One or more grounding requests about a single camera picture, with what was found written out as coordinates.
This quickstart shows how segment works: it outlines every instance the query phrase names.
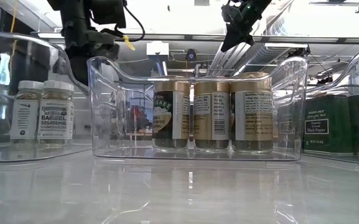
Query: black cable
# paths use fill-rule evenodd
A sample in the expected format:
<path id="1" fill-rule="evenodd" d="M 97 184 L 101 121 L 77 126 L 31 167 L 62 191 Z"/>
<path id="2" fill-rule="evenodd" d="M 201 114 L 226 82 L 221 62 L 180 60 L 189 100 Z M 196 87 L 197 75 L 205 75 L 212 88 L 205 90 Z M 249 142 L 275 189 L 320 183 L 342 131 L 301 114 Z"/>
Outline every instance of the black cable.
<path id="1" fill-rule="evenodd" d="M 324 69 L 324 71 L 327 70 L 327 69 L 325 69 L 325 68 L 323 67 L 323 65 L 320 63 L 320 61 L 318 61 L 318 60 L 315 58 L 315 56 L 312 55 L 312 52 L 309 52 L 309 54 L 310 54 L 310 56 L 312 56 L 312 57 L 315 59 L 315 61 Z"/>
<path id="2" fill-rule="evenodd" d="M 136 38 L 136 39 L 130 39 L 129 41 L 130 41 L 130 42 L 137 42 L 137 41 L 142 40 L 142 39 L 144 38 L 144 36 L 146 35 L 146 32 L 145 32 L 145 30 L 144 30 L 144 28 L 143 28 L 143 25 L 142 25 L 141 21 L 139 21 L 139 19 L 137 19 L 137 17 L 127 8 L 127 5 L 126 5 L 126 4 L 124 4 L 124 8 L 125 8 L 125 10 L 127 10 L 127 12 L 129 13 L 129 15 L 131 15 L 132 18 L 134 18 L 134 20 L 139 24 L 139 26 L 140 26 L 141 29 L 142 29 L 142 36 L 141 36 L 141 37 Z M 118 25 L 117 25 L 117 24 L 116 24 L 116 26 L 114 27 L 114 30 L 115 30 L 116 32 L 119 32 L 119 30 L 118 30 Z"/>

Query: barcode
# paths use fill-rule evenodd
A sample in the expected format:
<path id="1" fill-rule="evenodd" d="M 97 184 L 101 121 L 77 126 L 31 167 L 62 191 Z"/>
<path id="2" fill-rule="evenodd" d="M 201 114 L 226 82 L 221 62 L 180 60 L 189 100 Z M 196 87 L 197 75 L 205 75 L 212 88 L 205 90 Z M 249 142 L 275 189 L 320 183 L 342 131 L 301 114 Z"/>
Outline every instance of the barcode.
<path id="1" fill-rule="evenodd" d="M 215 134 L 225 134 L 225 120 L 224 119 L 216 119 L 214 121 L 214 131 Z"/>

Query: reflective surface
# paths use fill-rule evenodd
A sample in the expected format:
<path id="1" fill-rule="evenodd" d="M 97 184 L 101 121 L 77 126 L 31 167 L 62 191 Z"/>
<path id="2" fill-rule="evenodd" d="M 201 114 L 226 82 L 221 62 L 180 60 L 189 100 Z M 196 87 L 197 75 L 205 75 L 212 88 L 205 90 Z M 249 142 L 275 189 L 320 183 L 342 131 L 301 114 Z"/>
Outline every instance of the reflective surface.
<path id="1" fill-rule="evenodd" d="M 359 223 L 359 166 L 94 159 L 0 165 L 0 223 Z"/>

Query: yellow tag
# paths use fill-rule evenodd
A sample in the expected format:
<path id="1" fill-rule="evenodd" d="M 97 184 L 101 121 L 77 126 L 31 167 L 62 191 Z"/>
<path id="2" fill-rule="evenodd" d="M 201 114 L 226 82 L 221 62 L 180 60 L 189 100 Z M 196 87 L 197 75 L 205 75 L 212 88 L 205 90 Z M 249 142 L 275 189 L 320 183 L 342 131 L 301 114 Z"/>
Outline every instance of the yellow tag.
<path id="1" fill-rule="evenodd" d="M 127 46 L 128 46 L 131 50 L 135 50 L 135 47 L 134 47 L 134 45 L 132 45 L 132 44 L 130 43 L 128 36 L 124 36 L 123 39 L 124 39 L 124 41 L 125 41 L 125 44 L 127 44 Z"/>

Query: black label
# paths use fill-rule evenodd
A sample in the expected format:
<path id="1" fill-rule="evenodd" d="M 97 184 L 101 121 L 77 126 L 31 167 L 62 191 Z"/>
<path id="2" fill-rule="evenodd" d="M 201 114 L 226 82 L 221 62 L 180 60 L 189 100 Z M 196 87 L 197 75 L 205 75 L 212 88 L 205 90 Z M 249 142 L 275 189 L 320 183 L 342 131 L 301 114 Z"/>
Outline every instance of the black label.
<path id="1" fill-rule="evenodd" d="M 305 121 L 305 134 L 328 134 L 328 133 L 329 133 L 328 119 Z"/>
<path id="2" fill-rule="evenodd" d="M 153 98 L 153 138 L 172 139 L 172 115 L 173 115 L 174 93 L 172 91 L 162 91 L 154 94 Z M 171 114 L 168 122 L 164 121 L 167 115 L 157 114 L 157 111 L 165 111 Z"/>

